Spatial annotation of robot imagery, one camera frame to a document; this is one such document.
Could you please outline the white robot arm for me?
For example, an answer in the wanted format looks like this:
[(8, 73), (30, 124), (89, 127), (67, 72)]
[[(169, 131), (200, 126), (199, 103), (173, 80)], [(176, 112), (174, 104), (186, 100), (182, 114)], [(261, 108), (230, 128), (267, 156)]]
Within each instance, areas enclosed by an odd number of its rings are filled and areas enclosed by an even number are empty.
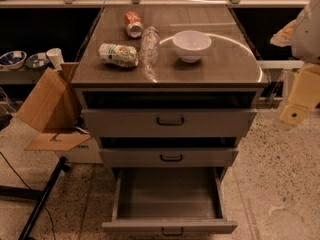
[(320, 0), (310, 0), (295, 20), (272, 36), (270, 43), (290, 46), (292, 55), (304, 62), (293, 74), (289, 94), (279, 106), (277, 122), (290, 129), (320, 103)]

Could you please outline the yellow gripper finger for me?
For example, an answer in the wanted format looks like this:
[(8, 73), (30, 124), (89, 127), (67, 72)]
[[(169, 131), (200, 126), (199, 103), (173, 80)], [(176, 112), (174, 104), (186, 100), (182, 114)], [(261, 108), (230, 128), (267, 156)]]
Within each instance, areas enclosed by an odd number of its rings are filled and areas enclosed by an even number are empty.
[(288, 98), (281, 106), (279, 121), (290, 127), (300, 124), (320, 103), (320, 65), (309, 64), (294, 74)]

